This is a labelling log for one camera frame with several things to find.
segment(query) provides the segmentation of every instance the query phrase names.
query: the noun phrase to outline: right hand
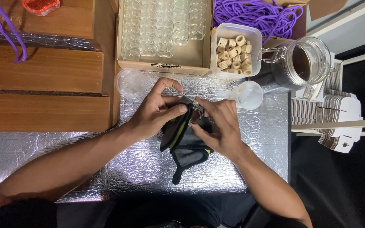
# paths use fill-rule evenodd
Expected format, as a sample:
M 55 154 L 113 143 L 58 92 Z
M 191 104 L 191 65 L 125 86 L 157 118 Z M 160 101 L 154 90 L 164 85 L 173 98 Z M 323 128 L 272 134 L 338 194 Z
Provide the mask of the right hand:
M 194 133 L 207 146 L 229 158 L 233 163 L 240 161 L 250 148 L 242 141 L 240 136 L 236 102 L 226 99 L 209 102 L 199 97 L 196 97 L 195 100 L 206 110 L 205 116 L 209 114 L 213 117 L 216 125 L 219 127 L 219 132 L 209 134 L 199 125 L 193 124 L 191 127 Z

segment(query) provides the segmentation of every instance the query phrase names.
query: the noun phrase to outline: forearm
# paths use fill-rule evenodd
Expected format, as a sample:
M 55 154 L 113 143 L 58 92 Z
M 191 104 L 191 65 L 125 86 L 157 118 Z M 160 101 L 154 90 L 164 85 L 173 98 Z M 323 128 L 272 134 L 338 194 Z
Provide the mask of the forearm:
M 235 162 L 254 199 L 266 210 L 282 217 L 301 220 L 312 227 L 298 194 L 276 172 L 264 164 L 250 148 Z
M 0 206 L 2 200 L 7 203 L 27 198 L 58 200 L 140 140 L 133 134 L 128 125 L 123 125 L 36 158 L 0 183 Z

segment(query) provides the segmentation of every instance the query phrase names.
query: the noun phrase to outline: fingernail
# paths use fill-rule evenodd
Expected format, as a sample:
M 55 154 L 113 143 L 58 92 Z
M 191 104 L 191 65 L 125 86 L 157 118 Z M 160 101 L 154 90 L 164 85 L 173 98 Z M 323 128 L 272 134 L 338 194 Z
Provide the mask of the fingernail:
M 188 108 L 186 105 L 180 105 L 180 112 L 187 112 Z

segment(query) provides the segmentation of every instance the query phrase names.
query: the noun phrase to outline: red glass bottle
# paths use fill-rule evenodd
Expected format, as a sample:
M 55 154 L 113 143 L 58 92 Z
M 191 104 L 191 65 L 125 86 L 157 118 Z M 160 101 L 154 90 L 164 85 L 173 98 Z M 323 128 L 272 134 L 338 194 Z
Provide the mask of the red glass bottle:
M 46 16 L 60 7 L 60 0 L 21 0 L 24 8 L 38 16 Z

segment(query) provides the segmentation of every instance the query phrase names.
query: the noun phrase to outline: black fabric pouch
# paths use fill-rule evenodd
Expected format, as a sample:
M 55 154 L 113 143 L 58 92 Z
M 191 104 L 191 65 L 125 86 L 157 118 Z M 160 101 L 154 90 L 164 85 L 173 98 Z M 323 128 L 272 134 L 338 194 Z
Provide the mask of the black fabric pouch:
M 187 105 L 188 111 L 163 126 L 164 136 L 160 145 L 161 152 L 170 148 L 170 153 L 177 165 L 177 170 L 173 176 L 173 184 L 175 185 L 180 183 L 184 170 L 208 160 L 210 153 L 214 152 L 201 138 L 194 134 L 189 126 L 195 111 L 192 101 L 183 96 L 178 104 Z M 212 133 L 212 123 L 208 117 L 201 117 L 197 124 L 208 133 Z

